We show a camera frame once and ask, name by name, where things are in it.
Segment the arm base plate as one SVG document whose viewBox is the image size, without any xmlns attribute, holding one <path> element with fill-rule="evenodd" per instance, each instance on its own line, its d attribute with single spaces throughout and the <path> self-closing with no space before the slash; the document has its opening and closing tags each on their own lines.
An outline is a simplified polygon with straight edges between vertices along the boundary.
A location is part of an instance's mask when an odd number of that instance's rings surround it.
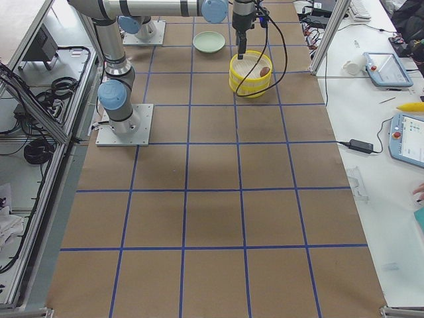
<svg viewBox="0 0 424 318">
<path fill-rule="evenodd" d="M 97 146 L 148 146 L 154 111 L 153 104 L 132 104 L 133 112 L 126 121 L 110 121 L 104 112 L 99 125 Z"/>
<path fill-rule="evenodd" d="M 148 21 L 141 23 L 130 20 L 124 27 L 124 46 L 161 46 L 164 42 L 165 21 Z"/>
</svg>

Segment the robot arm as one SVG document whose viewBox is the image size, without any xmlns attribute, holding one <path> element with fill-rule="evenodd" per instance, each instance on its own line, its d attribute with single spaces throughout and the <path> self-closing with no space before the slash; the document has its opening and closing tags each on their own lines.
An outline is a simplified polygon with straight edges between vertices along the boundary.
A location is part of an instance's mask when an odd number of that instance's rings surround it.
<svg viewBox="0 0 424 318">
<path fill-rule="evenodd" d="M 131 104 L 135 70 L 126 57 L 118 18 L 203 17 L 208 23 L 220 23 L 228 15 L 228 1 L 69 1 L 78 13 L 91 19 L 103 59 L 107 81 L 97 96 L 109 124 L 117 134 L 134 132 L 140 116 Z"/>
<path fill-rule="evenodd" d="M 127 17 L 119 16 L 118 24 L 125 33 L 135 36 L 137 39 L 146 42 L 156 33 L 156 27 L 151 17 Z"/>
</svg>

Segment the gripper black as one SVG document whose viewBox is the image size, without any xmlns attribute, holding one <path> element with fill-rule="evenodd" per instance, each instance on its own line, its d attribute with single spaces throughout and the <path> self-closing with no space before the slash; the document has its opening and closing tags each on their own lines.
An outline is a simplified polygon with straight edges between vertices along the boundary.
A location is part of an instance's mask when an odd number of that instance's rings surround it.
<svg viewBox="0 0 424 318">
<path fill-rule="evenodd" d="M 242 60 L 246 52 L 246 32 L 251 28 L 255 14 L 254 1 L 233 1 L 232 26 L 236 32 L 238 60 Z"/>
</svg>

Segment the person hand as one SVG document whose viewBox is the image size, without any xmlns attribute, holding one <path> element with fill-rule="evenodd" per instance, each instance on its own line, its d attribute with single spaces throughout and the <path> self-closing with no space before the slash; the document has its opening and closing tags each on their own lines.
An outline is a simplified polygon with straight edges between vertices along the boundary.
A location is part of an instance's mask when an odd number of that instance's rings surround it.
<svg viewBox="0 0 424 318">
<path fill-rule="evenodd" d="M 424 184 L 420 184 L 412 191 L 413 199 L 416 203 L 423 204 L 424 200 Z"/>
</svg>

